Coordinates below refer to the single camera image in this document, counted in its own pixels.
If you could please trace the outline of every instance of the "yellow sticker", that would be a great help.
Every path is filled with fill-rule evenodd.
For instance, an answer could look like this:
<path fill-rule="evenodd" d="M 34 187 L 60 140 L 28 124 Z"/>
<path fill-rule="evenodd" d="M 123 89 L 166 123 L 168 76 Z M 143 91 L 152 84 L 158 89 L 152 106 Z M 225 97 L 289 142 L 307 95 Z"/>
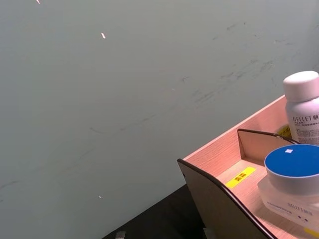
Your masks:
<path fill-rule="evenodd" d="M 280 128 L 277 134 L 286 138 L 292 138 L 289 125 L 285 125 L 284 127 Z"/>
<path fill-rule="evenodd" d="M 240 174 L 238 174 L 236 177 L 234 177 L 232 180 L 230 180 L 228 183 L 226 183 L 226 186 L 228 188 L 234 188 L 237 186 L 237 184 L 244 181 L 250 174 L 252 174 L 256 169 L 252 167 L 246 168 L 244 171 L 242 171 Z"/>
<path fill-rule="evenodd" d="M 306 233 L 308 233 L 308 234 L 310 234 L 310 235 L 312 235 L 312 236 L 314 236 L 316 238 L 319 238 L 319 233 L 317 233 L 317 232 L 315 232 L 313 230 L 310 230 L 308 228 L 304 228 L 304 230 L 305 230 Z"/>

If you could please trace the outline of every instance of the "wooden organizer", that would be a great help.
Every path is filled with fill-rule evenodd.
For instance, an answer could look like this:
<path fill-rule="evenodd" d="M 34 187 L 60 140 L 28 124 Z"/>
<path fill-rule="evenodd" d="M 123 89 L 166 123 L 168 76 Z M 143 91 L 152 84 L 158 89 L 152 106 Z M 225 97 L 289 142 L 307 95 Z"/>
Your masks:
<path fill-rule="evenodd" d="M 266 176 L 264 159 L 272 150 L 292 144 L 274 134 L 288 123 L 285 97 L 280 97 L 212 140 L 178 164 L 198 211 L 219 239 L 313 239 L 304 228 L 269 211 L 257 183 Z M 255 172 L 234 188 L 225 184 L 247 167 Z"/>

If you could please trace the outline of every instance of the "light gray wall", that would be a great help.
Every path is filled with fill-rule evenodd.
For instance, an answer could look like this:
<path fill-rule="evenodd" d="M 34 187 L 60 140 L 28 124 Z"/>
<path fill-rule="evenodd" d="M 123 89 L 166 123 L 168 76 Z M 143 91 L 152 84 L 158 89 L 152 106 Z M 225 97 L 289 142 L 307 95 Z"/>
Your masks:
<path fill-rule="evenodd" d="M 179 157 L 319 70 L 317 2 L 0 1 L 0 238 L 100 239 L 184 184 Z"/>

